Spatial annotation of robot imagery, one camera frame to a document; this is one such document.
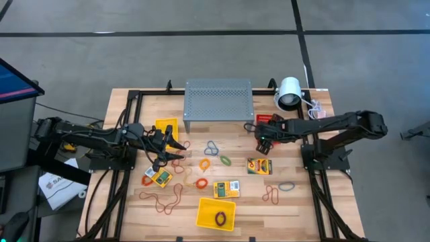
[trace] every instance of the yellow bin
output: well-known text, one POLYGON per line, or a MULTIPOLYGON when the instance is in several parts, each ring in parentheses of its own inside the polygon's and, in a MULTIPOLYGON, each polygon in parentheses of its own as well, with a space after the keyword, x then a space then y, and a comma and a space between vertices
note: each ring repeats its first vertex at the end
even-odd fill
POLYGON ((163 133, 166 131, 167 125, 172 125, 172 136, 178 141, 177 118, 159 118, 155 120, 155 128, 160 129, 163 133))
MULTIPOLYGON (((219 229, 223 231, 233 231, 234 229, 234 212, 236 211, 236 203, 211 199, 200 198, 199 210, 197 212, 196 225, 208 229, 219 229), (218 226, 215 221, 215 216, 219 212, 224 212, 226 222, 222 226, 218 226)), ((218 217, 218 222, 222 222, 222 216, 218 217)))

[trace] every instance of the white device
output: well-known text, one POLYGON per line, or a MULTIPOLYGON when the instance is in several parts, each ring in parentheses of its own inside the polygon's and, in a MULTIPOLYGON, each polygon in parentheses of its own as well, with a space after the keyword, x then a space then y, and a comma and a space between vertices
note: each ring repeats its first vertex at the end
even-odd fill
POLYGON ((276 107, 282 111, 297 110, 302 105, 302 90, 297 78, 287 77, 282 80, 273 100, 276 107))

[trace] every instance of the computer monitor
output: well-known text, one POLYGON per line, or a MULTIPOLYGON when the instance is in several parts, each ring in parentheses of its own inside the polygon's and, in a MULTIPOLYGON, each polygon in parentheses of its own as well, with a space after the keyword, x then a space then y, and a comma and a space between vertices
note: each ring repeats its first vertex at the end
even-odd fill
POLYGON ((44 94, 42 88, 0 58, 0 104, 44 94))

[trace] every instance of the gray floor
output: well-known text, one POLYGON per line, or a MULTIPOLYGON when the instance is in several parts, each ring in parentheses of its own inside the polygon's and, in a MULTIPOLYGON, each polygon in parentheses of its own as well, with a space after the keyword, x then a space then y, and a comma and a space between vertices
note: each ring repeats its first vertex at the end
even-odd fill
MULTIPOLYGON (((305 30, 430 28, 430 3, 299 0, 305 30)), ((290 1, 14 0, 0 32, 237 30, 296 27, 290 1)), ((374 110, 389 133, 351 148, 354 190, 372 241, 428 241, 430 140, 399 132, 430 120, 430 36, 307 36, 316 87, 337 114, 374 110)), ((183 87, 187 78, 306 78, 297 36, 0 38, 0 56, 40 81, 39 102, 103 118, 110 89, 183 87)), ((43 108, 36 117, 58 115, 43 108)), ((71 121, 85 122, 64 116, 71 121)), ((41 241, 71 239, 79 213, 43 220, 41 241), (57 234, 49 234, 52 227, 57 234)))

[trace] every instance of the wooden tabletop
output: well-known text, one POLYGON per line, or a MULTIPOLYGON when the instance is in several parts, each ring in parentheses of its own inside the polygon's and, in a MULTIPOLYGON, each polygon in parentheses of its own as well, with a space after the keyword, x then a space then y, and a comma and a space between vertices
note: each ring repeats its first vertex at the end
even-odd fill
MULTIPOLYGON (((118 116, 125 108, 129 89, 113 89, 104 128, 115 125, 118 116)), ((312 98, 321 102, 328 116, 334 111, 327 90, 311 89, 312 98)), ((254 96, 254 109, 256 114, 277 113, 284 118, 297 118, 297 112, 281 112, 273 102, 273 96, 254 96)), ((126 209, 122 224, 121 241, 174 241, 177 236, 184 241, 248 241, 249 237, 256 237, 257 241, 319 241, 318 229, 309 176, 303 168, 300 155, 301 140, 274 146, 267 155, 273 163, 272 175, 249 175, 245 167, 248 157, 264 157, 255 150, 257 141, 253 134, 247 134, 241 122, 192 122, 191 132, 185 133, 182 121, 183 96, 182 95, 152 95, 144 96, 140 122, 149 129, 155 124, 157 118, 177 118, 179 122, 179 142, 191 142, 189 149, 184 152, 188 157, 181 161, 181 165, 192 169, 188 182, 192 183, 198 178, 208 179, 209 186, 203 190, 183 187, 181 202, 170 215, 158 213, 155 210, 155 199, 141 200, 141 192, 156 193, 160 202, 168 204, 176 200, 173 193, 175 184, 182 184, 184 173, 176 174, 171 164, 166 169, 173 174, 173 179, 165 188, 156 184, 148 187, 141 185, 144 172, 151 166, 143 151, 138 152, 136 167, 130 176, 127 192, 126 209), (216 157, 207 157, 203 151, 209 140, 213 140, 220 149, 220 155, 230 158, 232 165, 223 165, 216 157), (211 160, 210 168, 203 173, 199 168, 199 161, 203 158, 211 160), (218 231, 196 226, 198 203, 201 197, 213 198, 212 183, 238 179, 241 186, 240 198, 226 200, 236 203, 236 218, 234 231, 218 231), (296 187, 289 192, 279 191, 279 204, 270 201, 264 202, 261 197, 265 194, 266 185, 277 187, 281 182, 291 181, 296 187)), ((321 138, 329 138, 337 132, 320 134, 321 138)), ((85 213, 89 197, 103 171, 97 171, 91 176, 84 212, 79 225, 80 234, 84 234, 85 213)), ((339 171, 328 171, 329 185, 333 203, 337 212, 349 227, 359 236, 363 237, 363 227, 358 213, 357 203, 351 182, 339 171)), ((91 226, 103 212, 108 198, 112 172, 109 172, 101 182, 95 195, 89 225, 91 226)), ((325 209, 325 224, 327 235, 330 236, 329 220, 325 209)), ((116 209, 112 213, 109 236, 114 234, 116 209)))

